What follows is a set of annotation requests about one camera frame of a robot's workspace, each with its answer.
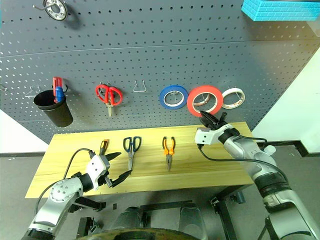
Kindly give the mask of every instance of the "wooden table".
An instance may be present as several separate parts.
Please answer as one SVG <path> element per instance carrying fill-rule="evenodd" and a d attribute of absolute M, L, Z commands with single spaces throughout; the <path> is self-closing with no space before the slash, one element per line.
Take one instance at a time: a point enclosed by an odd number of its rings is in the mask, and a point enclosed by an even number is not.
<path fill-rule="evenodd" d="M 242 135 L 251 136 L 245 122 L 231 124 Z M 142 144 L 134 155 L 132 174 L 114 188 L 103 185 L 98 191 L 85 193 L 85 196 L 252 184 L 240 163 L 213 162 L 201 155 L 194 141 L 197 127 L 203 125 L 55 134 L 25 197 L 38 198 L 48 185 L 62 179 L 68 162 L 77 149 L 89 148 L 98 154 L 104 139 L 110 140 L 106 153 L 122 153 L 110 162 L 109 177 L 115 180 L 128 170 L 128 154 L 123 149 L 123 139 L 134 136 L 142 137 Z M 171 137 L 176 141 L 170 172 L 162 148 L 164 136 L 169 139 L 168 147 L 171 146 Z M 206 145 L 203 150 L 213 158 L 230 158 L 221 143 Z M 78 171 L 84 174 L 89 160 L 88 152 L 79 152 L 73 159 L 67 177 Z"/>

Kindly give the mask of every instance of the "pegboard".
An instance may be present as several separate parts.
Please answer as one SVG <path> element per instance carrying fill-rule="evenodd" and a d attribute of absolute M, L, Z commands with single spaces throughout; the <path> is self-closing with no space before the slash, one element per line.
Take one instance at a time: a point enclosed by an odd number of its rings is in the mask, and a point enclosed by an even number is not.
<path fill-rule="evenodd" d="M 32 8 L 42 1 L 29 2 L 1 4 L 1 84 L 8 91 L 0 92 L 0 106 L 47 143 L 56 133 L 198 124 L 186 106 L 160 105 L 161 90 L 172 84 L 243 89 L 245 102 L 226 110 L 227 120 L 253 129 L 320 45 L 305 22 L 253 22 L 236 0 L 68 1 L 64 22 Z M 25 97 L 30 86 L 51 89 L 52 76 L 70 89 L 68 127 L 56 127 Z M 142 80 L 147 92 L 133 92 Z M 94 93 L 108 81 L 124 94 L 111 118 Z"/>

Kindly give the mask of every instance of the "pliers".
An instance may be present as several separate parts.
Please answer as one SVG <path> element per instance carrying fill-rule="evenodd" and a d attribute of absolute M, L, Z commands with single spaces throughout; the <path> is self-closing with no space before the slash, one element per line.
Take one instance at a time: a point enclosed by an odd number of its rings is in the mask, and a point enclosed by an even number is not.
<path fill-rule="evenodd" d="M 175 152 L 174 152 L 175 146 L 176 146 L 176 140 L 172 136 L 171 137 L 171 148 L 170 148 L 170 150 L 168 150 L 168 148 L 167 148 L 167 137 L 166 136 L 163 137 L 163 139 L 162 139 L 162 147 L 164 149 L 164 155 L 166 156 L 166 164 L 168 166 L 168 172 L 170 172 L 170 169 L 171 169 L 172 155 L 175 154 Z"/>

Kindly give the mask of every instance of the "gray floor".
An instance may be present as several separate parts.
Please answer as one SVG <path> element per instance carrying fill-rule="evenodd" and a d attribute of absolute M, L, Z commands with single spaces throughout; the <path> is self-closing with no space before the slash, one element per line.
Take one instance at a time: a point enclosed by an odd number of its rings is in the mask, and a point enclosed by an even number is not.
<path fill-rule="evenodd" d="M 320 223 L 320 158 L 301 158 L 293 146 L 277 147 L 274 154 L 278 166 L 287 174 L 291 187 L 301 197 L 316 222 Z M 40 157 L 0 158 L 0 239 L 19 240 L 33 219 L 35 199 L 26 199 L 25 194 L 41 161 Z M 74 239 L 80 217 L 96 217 L 103 222 L 103 230 L 109 229 L 116 217 L 127 207 L 153 203 L 165 203 L 193 200 L 202 212 L 210 240 L 225 239 L 219 216 L 215 215 L 209 200 L 221 188 L 181 189 L 157 192 L 137 192 L 111 194 L 92 197 L 96 201 L 107 201 L 107 207 L 101 212 L 89 209 L 68 215 L 57 240 Z M 268 215 L 262 205 L 262 199 L 256 187 L 250 186 L 244 191 L 246 203 L 228 202 L 238 239 L 257 239 Z M 154 211 L 151 226 L 178 229 L 179 209 Z M 305 237 L 287 237 L 286 239 L 307 239 Z"/>

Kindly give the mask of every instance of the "black cup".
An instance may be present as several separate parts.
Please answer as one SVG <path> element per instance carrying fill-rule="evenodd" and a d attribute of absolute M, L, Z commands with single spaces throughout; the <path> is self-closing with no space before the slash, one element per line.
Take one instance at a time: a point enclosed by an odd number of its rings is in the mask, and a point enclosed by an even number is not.
<path fill-rule="evenodd" d="M 35 96 L 33 102 L 51 119 L 54 125 L 60 128 L 69 126 L 74 118 L 68 108 L 66 97 L 57 103 L 54 100 L 54 91 L 46 90 Z"/>

